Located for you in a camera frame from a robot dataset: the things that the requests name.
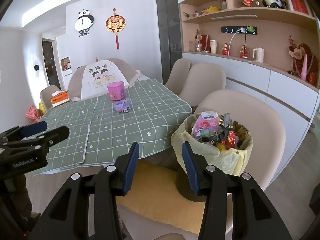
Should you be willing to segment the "pink cartoon milk carton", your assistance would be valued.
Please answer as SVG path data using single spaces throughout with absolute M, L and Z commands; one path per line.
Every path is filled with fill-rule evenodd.
M 219 124 L 220 118 L 216 112 L 201 112 L 192 127 L 191 135 L 197 140 L 210 137 L 216 134 Z

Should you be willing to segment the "red chip bag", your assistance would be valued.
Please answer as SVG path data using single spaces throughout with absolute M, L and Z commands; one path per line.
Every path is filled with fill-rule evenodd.
M 224 141 L 224 145 L 227 148 L 238 148 L 237 143 L 239 142 L 239 137 L 234 131 L 229 131 L 228 135 Z

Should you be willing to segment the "orange tissue box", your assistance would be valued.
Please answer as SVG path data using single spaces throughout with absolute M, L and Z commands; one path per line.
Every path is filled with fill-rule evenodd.
M 69 102 L 68 91 L 55 91 L 50 99 L 52 106 L 57 107 Z

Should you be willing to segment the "beige chair at table left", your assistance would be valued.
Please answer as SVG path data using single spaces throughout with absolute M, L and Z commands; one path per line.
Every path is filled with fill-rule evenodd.
M 46 87 L 40 92 L 41 102 L 44 106 L 45 111 L 48 111 L 52 107 L 51 98 L 54 92 L 60 92 L 61 89 L 55 85 Z

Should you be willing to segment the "mesh food cover tent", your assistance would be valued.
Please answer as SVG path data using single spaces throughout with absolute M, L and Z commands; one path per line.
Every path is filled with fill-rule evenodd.
M 110 58 L 79 67 L 68 85 L 68 97 L 79 101 L 108 93 L 107 86 L 122 81 L 125 88 L 132 87 L 140 78 L 140 70 L 135 70 L 127 62 Z

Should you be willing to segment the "pink toy bucket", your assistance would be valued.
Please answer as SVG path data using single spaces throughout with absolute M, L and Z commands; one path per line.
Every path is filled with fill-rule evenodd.
M 116 81 L 107 85 L 107 90 L 112 101 L 120 101 L 125 98 L 125 85 L 123 81 Z

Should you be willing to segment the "red chinese knot ornament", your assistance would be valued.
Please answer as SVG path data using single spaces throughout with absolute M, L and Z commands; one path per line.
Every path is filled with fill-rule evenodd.
M 106 20 L 105 28 L 114 33 L 116 39 L 116 48 L 119 50 L 119 38 L 118 33 L 121 32 L 126 25 L 125 18 L 119 14 L 117 14 L 117 9 L 113 8 L 113 14 Z

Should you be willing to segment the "far beige chair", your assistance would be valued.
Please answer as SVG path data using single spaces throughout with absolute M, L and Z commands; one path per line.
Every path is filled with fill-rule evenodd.
M 190 68 L 191 61 L 189 59 L 178 59 L 173 65 L 173 68 L 171 70 L 169 79 L 165 84 L 165 87 L 167 87 L 176 95 L 180 95 Z

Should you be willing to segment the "middle beige chair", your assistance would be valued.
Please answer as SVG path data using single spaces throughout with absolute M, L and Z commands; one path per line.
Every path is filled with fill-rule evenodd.
M 226 73 L 213 63 L 198 63 L 191 67 L 179 97 L 191 107 L 198 106 L 210 93 L 225 89 Z

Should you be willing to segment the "red flower decoration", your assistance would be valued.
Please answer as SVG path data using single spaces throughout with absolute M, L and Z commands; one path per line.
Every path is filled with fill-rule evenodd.
M 306 59 L 305 81 L 315 86 L 318 73 L 318 59 L 305 43 L 295 43 L 289 36 L 289 55 L 292 59 L 291 69 L 287 72 L 302 79 L 303 66 Z

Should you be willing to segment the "white electric kettle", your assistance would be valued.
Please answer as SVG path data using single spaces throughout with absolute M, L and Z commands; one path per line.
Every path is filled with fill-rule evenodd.
M 263 63 L 264 62 L 265 50 L 261 47 L 253 49 L 253 60 Z

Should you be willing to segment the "black power strip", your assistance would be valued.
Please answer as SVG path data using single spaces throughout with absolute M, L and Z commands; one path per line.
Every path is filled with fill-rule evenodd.
M 258 29 L 254 26 L 222 26 L 221 33 L 257 35 Z

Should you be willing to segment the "yellow teapot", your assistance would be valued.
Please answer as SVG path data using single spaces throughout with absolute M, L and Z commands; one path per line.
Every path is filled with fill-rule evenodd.
M 218 12 L 218 11 L 220 11 L 220 10 L 221 10 L 220 8 L 214 7 L 214 6 L 210 5 L 209 8 L 203 9 L 203 10 L 202 10 L 202 13 L 203 13 L 203 14 L 212 14 L 212 13 Z

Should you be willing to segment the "red framed picture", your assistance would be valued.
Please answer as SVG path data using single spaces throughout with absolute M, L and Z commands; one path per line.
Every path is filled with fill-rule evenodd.
M 306 0 L 287 0 L 287 3 L 290 10 L 300 12 L 308 16 L 313 16 Z

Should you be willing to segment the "panda wall clock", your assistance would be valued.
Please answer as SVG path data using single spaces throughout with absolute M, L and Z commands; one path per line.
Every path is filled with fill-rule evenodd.
M 74 24 L 74 29 L 79 33 L 79 37 L 83 37 L 89 34 L 89 30 L 94 24 L 94 17 L 87 9 L 82 9 L 78 13 L 78 19 Z

